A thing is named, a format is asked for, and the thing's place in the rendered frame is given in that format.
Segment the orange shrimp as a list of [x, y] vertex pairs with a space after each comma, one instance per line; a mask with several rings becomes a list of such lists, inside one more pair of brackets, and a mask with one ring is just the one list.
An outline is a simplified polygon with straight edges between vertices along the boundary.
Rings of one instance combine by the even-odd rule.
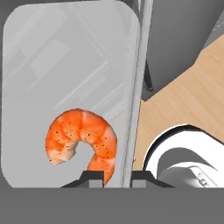
[[118, 140], [113, 127], [100, 115], [81, 108], [64, 111], [54, 118], [45, 135], [45, 153], [53, 165], [65, 163], [76, 153], [79, 143], [94, 151], [87, 170], [103, 172], [103, 184], [116, 167]]

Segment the dark grey appliance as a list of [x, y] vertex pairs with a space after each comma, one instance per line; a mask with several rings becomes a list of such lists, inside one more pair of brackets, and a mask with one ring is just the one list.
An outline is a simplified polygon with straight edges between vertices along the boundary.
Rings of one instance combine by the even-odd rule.
[[224, 0], [153, 0], [146, 63], [154, 89], [148, 101], [191, 67], [224, 13]]

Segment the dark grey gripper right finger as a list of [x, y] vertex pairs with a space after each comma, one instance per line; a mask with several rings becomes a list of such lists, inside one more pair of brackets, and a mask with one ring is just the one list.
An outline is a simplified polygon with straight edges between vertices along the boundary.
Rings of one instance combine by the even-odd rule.
[[133, 171], [130, 186], [132, 188], [173, 188], [173, 185], [154, 178], [150, 171]]

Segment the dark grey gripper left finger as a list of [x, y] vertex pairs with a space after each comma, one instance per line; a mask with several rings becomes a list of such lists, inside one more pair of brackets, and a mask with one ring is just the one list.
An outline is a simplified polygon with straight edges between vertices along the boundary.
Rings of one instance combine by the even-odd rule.
[[72, 181], [63, 188], [103, 188], [103, 172], [102, 171], [84, 171], [79, 179]]

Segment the white and black round object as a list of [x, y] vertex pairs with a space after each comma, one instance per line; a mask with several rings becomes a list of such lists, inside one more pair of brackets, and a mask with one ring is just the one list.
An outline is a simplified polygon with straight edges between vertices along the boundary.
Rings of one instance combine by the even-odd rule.
[[176, 125], [150, 144], [143, 170], [176, 188], [224, 189], [224, 143], [196, 126]]

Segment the clear plastic meat container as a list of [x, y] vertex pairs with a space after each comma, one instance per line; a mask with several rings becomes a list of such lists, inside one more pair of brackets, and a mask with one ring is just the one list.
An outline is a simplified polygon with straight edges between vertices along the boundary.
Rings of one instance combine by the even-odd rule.
[[103, 188], [130, 183], [153, 0], [19, 1], [2, 26], [0, 166], [13, 188], [61, 188], [94, 155], [51, 164], [46, 132], [70, 109], [103, 117], [115, 131], [115, 171]]

